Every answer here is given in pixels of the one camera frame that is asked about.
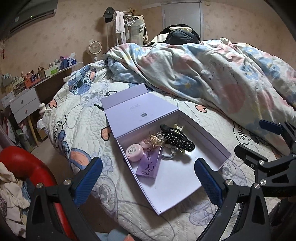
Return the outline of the white door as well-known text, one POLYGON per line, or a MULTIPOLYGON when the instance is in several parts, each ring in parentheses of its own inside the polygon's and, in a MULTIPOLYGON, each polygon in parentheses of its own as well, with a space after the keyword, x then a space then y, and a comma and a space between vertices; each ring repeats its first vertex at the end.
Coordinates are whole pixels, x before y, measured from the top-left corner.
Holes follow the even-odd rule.
POLYGON ((171 1, 161 4, 163 29, 186 24, 204 39, 204 16, 201 1, 171 1))

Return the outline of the wall air conditioner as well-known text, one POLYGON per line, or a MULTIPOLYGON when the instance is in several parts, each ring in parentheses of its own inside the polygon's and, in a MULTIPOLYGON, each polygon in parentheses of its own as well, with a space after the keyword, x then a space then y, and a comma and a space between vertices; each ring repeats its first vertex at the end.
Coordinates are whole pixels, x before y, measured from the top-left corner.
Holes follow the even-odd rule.
POLYGON ((1 22, 1 38, 56 14, 58 1, 29 1, 13 18, 1 22))

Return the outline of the pink round cosmetic jar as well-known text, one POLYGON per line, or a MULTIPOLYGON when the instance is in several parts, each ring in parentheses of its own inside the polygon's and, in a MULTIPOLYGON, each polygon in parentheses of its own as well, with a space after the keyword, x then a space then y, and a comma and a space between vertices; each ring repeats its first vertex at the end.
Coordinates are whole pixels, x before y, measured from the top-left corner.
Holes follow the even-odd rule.
POLYGON ((140 144, 132 144, 126 149, 125 155, 129 161, 138 162, 144 155, 144 149, 140 144))

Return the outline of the white drawer desk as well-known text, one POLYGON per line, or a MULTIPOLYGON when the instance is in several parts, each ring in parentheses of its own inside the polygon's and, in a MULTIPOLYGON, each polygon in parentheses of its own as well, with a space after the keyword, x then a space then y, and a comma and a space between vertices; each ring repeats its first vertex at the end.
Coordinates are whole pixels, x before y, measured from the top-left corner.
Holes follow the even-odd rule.
POLYGON ((44 78, 38 83, 21 92, 10 104, 10 109, 17 123, 27 120, 36 145, 39 145, 31 114, 39 109, 41 103, 49 103, 59 89, 64 85, 63 79, 69 76, 73 71, 83 66, 83 62, 78 62, 54 75, 44 78))

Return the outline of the white standing fan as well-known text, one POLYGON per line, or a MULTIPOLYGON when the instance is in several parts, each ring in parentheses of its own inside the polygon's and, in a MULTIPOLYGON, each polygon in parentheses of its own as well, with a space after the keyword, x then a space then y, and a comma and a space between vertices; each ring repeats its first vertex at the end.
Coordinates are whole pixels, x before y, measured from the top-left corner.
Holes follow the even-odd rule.
POLYGON ((102 51, 102 44, 99 41, 89 40, 86 51, 91 56, 93 62, 96 62, 98 61, 98 54, 102 51))

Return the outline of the black polka dot clip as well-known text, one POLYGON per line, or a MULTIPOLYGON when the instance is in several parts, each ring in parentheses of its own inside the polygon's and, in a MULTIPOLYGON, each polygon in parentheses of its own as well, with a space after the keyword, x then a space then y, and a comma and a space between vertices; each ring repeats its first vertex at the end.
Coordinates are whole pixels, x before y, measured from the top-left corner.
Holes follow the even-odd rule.
POLYGON ((185 138, 177 138, 175 136, 165 137, 166 144, 169 144, 179 150, 184 150, 188 152, 192 152, 195 149, 195 144, 191 142, 186 136, 185 138))

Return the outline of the red round chair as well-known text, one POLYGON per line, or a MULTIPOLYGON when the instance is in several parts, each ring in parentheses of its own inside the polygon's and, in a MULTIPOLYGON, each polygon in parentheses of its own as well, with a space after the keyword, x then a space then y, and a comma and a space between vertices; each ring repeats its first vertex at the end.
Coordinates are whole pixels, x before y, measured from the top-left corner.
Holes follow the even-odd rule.
MULTIPOLYGON (((38 183, 43 183, 46 187, 57 185, 56 179, 47 165, 22 148, 10 146, 3 149, 1 151, 1 162, 16 178, 29 179, 34 186, 38 183)), ((50 204, 49 210, 53 226, 71 240, 77 240, 61 204, 50 204)))

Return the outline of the pastel floral duvet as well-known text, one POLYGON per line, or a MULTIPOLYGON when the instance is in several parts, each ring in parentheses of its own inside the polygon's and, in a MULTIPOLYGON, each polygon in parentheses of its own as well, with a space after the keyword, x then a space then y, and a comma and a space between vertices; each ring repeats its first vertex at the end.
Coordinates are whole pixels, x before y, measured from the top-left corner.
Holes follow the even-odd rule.
POLYGON ((214 108, 288 153, 282 137, 259 126, 261 120, 295 124, 295 70, 279 57, 226 38, 151 47, 127 43, 103 57, 115 81, 144 83, 214 108))

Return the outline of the desk clutter items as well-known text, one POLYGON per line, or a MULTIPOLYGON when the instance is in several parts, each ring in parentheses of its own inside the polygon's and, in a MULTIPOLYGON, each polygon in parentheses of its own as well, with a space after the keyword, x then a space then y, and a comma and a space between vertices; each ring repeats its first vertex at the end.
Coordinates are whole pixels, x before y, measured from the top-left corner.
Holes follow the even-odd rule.
POLYGON ((75 64, 77 64, 77 59, 76 53, 73 52, 69 56, 60 56, 59 59, 50 63, 47 69, 39 66, 37 71, 31 70, 28 73, 22 72, 20 76, 14 77, 10 73, 2 74, 1 93, 17 96, 22 91, 33 87, 42 80, 52 77, 75 64))

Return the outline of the white cartoon quilted bedspread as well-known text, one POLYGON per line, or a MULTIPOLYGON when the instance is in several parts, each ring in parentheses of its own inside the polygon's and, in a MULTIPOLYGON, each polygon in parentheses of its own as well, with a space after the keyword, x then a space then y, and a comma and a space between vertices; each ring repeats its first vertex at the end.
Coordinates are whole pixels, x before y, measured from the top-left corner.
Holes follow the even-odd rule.
MULTIPOLYGON (((103 97, 136 84, 113 81, 104 60, 74 71, 70 82, 89 77, 92 70, 95 70, 95 78, 90 90, 82 95, 74 95, 68 83, 63 84, 43 117, 53 146, 66 157, 74 174, 84 169, 95 156, 103 161, 102 174, 91 193, 95 200, 89 205, 89 211, 95 214, 95 209, 101 207, 120 226, 142 240, 196 240, 217 207, 199 188, 164 214, 154 212, 124 162, 100 102, 103 97)), ((253 170, 234 155, 234 147, 238 144, 247 146, 270 161, 279 158, 277 150, 268 142, 216 110, 151 92, 179 107, 231 153, 220 170, 225 179, 232 179, 243 186, 250 186, 254 181, 253 170)))

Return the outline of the white clothes rack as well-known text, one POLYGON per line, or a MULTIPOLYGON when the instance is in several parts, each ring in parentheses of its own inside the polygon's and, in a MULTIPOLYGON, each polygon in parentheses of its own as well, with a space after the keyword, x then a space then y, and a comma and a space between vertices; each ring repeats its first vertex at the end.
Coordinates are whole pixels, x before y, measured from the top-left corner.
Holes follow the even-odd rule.
POLYGON ((116 11, 113 20, 107 24, 107 50, 126 43, 143 46, 149 42, 144 16, 136 15, 135 10, 116 11))

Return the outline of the black hair claw clip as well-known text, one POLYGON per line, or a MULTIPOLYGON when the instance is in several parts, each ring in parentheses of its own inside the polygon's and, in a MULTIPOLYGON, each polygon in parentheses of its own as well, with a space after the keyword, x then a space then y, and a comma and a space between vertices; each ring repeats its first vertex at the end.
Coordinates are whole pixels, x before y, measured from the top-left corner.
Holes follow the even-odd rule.
POLYGON ((161 124, 160 129, 162 130, 163 135, 167 138, 172 136, 175 136, 177 138, 185 138, 184 133, 177 128, 173 128, 165 124, 161 124))

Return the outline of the purple product box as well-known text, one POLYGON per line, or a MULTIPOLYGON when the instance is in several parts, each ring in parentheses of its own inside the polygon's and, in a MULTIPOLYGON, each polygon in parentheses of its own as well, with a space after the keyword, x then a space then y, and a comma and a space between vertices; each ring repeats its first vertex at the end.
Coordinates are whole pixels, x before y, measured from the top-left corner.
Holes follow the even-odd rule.
POLYGON ((154 150, 145 150, 143 157, 139 161, 136 175, 155 179, 159 170, 162 157, 162 147, 154 150))

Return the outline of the pile of clothes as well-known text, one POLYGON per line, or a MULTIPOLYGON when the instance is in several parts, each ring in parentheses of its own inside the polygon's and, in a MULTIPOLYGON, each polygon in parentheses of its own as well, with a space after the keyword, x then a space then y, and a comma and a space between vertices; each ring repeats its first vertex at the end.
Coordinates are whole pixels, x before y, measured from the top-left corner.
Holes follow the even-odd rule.
POLYGON ((26 183, 1 163, 1 215, 11 231, 22 238, 26 237, 30 202, 26 183))

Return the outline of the black baseball cap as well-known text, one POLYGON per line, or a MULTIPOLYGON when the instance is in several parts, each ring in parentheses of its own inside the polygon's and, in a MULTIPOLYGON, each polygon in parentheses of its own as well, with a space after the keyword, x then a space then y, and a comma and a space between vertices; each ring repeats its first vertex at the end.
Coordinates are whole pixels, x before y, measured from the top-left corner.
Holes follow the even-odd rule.
POLYGON ((115 10, 112 7, 108 7, 103 14, 104 21, 110 23, 113 20, 114 13, 115 10))

